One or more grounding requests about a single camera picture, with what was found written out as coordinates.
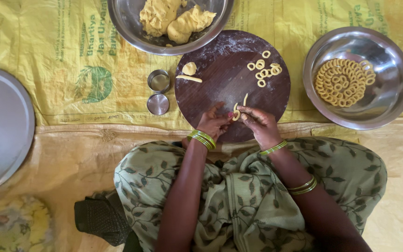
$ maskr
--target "dark brown chopping board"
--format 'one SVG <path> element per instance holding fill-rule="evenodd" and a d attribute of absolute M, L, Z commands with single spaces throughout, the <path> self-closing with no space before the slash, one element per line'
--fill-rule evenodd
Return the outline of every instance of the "dark brown chopping board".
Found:
<path fill-rule="evenodd" d="M 262 57 L 263 51 L 271 52 L 268 59 Z M 247 68 L 248 63 L 256 63 L 259 59 L 265 61 L 264 69 L 270 69 L 271 63 L 278 63 L 283 69 L 276 76 L 265 77 L 265 87 L 257 85 L 255 74 L 260 70 L 250 71 Z M 232 111 L 236 103 L 243 105 L 247 93 L 247 106 L 270 112 L 276 120 L 283 115 L 290 94 L 290 76 L 281 55 L 262 38 L 244 31 L 222 31 L 209 44 L 184 54 L 175 76 L 183 75 L 183 66 L 189 62 L 197 66 L 192 77 L 203 82 L 176 78 L 175 96 L 178 107 L 192 127 L 197 127 L 203 113 L 216 102 L 225 102 L 218 113 L 226 113 Z M 219 138 L 219 142 L 243 142 L 253 138 L 253 132 L 236 121 Z"/>

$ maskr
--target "stacked dough rings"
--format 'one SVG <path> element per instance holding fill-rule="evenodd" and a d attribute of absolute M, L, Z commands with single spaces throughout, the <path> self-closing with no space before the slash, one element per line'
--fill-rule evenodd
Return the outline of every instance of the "stacked dough rings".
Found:
<path fill-rule="evenodd" d="M 372 65 L 363 60 L 333 59 L 316 73 L 315 90 L 333 106 L 350 107 L 362 99 L 367 85 L 376 81 Z"/>

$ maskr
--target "bowl of dough rings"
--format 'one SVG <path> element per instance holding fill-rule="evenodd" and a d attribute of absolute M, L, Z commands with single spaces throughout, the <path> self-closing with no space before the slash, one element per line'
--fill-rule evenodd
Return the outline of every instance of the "bowl of dough rings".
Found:
<path fill-rule="evenodd" d="M 306 56 L 303 81 L 321 114 L 346 128 L 376 129 L 403 112 L 403 52 L 368 28 L 322 36 Z"/>
<path fill-rule="evenodd" d="M 227 24 L 234 0 L 108 0 L 119 34 L 147 53 L 171 56 L 201 48 Z"/>

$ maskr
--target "small steel container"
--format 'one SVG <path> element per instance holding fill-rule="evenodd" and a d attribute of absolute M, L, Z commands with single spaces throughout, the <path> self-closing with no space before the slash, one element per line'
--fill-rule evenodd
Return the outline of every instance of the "small steel container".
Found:
<path fill-rule="evenodd" d="M 154 115 L 164 115 L 169 109 L 169 100 L 163 94 L 152 94 L 147 100 L 147 109 Z"/>
<path fill-rule="evenodd" d="M 149 88 L 159 94 L 167 92 L 171 86 L 169 74 L 164 70 L 155 70 L 147 78 Z"/>

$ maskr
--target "steel bowl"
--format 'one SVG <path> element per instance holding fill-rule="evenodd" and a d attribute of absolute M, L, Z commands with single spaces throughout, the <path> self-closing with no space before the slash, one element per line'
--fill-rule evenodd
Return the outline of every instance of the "steel bowl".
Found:
<path fill-rule="evenodd" d="M 171 56 L 180 55 L 206 45 L 213 40 L 227 24 L 232 12 L 234 0 L 197 0 L 188 1 L 187 6 L 177 11 L 177 17 L 183 12 L 194 7 L 197 3 L 202 10 L 217 13 L 211 25 L 203 31 L 192 33 L 189 41 L 185 44 L 177 44 L 167 36 L 147 36 L 139 22 L 139 13 L 144 8 L 145 0 L 108 0 L 108 11 L 113 25 L 119 34 L 132 46 L 147 53 Z"/>
<path fill-rule="evenodd" d="M 366 86 L 364 97 L 349 108 L 332 106 L 314 88 L 318 69 L 335 58 L 368 60 L 376 73 L 376 82 Z M 368 28 L 343 27 L 322 36 L 306 56 L 303 81 L 321 114 L 346 128 L 376 129 L 403 112 L 403 52 L 391 39 Z"/>

